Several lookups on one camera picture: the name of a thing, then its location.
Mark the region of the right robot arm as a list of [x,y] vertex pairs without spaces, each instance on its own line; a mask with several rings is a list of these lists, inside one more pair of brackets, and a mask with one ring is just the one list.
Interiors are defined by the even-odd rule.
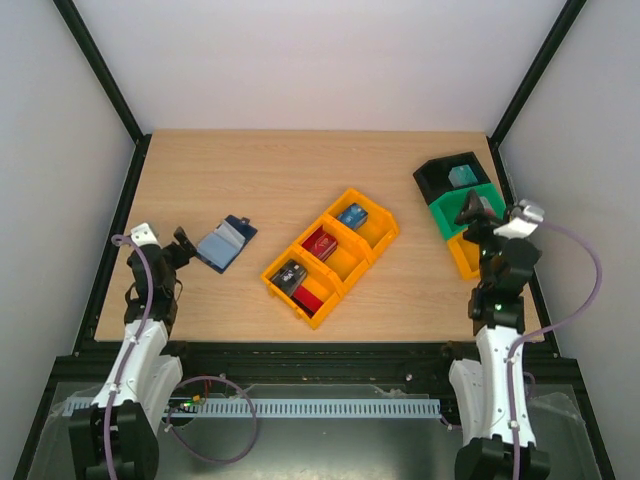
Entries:
[[529,236],[543,218],[521,202],[498,217],[470,190],[455,218],[465,240],[479,248],[480,279],[468,316],[479,357],[452,357],[436,367],[436,379],[455,392],[463,445],[454,464],[457,479],[545,479],[551,462],[537,446],[527,409],[523,370],[523,291],[541,252]]

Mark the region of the blue leather card holder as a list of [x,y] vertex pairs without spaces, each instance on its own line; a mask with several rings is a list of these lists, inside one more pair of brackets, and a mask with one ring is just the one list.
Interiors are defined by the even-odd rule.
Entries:
[[246,217],[228,215],[196,246],[196,257],[223,274],[253,240],[258,230]]

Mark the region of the yellow three-compartment bin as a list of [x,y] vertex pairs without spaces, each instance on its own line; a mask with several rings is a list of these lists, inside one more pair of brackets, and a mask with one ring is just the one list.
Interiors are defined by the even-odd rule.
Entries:
[[347,189],[261,274],[267,292],[313,330],[399,235],[392,213]]

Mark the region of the red credit card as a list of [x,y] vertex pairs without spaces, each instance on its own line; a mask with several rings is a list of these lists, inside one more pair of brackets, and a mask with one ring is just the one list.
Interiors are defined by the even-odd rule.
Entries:
[[302,285],[294,291],[291,299],[308,317],[313,317],[324,304],[322,300]]

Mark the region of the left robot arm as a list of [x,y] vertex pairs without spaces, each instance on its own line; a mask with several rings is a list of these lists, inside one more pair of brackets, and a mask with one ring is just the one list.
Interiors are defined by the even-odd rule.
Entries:
[[112,238],[128,245],[133,282],[125,293],[124,338],[107,380],[68,433],[78,479],[152,479],[159,466],[157,432],[183,377],[178,357],[164,353],[177,315],[178,269],[196,248],[182,228],[166,246],[148,223]]

